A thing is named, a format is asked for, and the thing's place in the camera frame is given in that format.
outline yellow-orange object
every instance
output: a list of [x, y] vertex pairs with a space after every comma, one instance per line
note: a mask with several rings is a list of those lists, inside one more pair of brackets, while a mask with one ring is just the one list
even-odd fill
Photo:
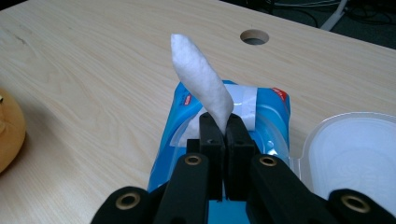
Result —
[[0, 89], [0, 173], [17, 156], [26, 133], [21, 108], [14, 98]]

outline wooden table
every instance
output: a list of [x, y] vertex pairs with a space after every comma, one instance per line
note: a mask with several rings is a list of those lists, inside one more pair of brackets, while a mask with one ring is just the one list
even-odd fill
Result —
[[[249, 29], [269, 41], [244, 43]], [[88, 223], [112, 191], [147, 186], [178, 83], [172, 33], [221, 78], [290, 95], [293, 157], [328, 117], [396, 115], [392, 49], [215, 0], [29, 0], [0, 11], [0, 87], [27, 122], [2, 223]]]

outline red logo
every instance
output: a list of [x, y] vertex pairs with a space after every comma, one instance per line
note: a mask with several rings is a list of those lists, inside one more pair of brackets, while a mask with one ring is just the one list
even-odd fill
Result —
[[184, 105], [189, 105], [191, 102], [191, 94], [188, 94], [186, 96], [186, 99], [184, 100]]
[[288, 97], [288, 94], [285, 91], [282, 91], [278, 88], [272, 88], [272, 90], [282, 99], [283, 102], [285, 102], [286, 98]]

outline blue wipes package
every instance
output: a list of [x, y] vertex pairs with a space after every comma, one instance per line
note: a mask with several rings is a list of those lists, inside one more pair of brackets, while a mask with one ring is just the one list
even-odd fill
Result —
[[[242, 118], [260, 152], [278, 156], [286, 164], [290, 164], [289, 96], [277, 88], [244, 88], [229, 80], [223, 83], [233, 97], [233, 113]], [[203, 113], [202, 111], [201, 103], [182, 83], [179, 83], [158, 155], [151, 170], [148, 192], [152, 192], [170, 179], [177, 159], [186, 153], [185, 138], [199, 138], [199, 136], [186, 135], [189, 132], [186, 130], [193, 126], [191, 123], [195, 117]], [[227, 200], [210, 201], [208, 221], [209, 223], [248, 223], [245, 204], [245, 202]]]

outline translucent white lid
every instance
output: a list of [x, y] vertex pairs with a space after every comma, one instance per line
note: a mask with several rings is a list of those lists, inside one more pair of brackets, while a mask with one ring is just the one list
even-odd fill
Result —
[[356, 112], [326, 119], [307, 137], [298, 166], [318, 196], [354, 189], [396, 216], [396, 117]]

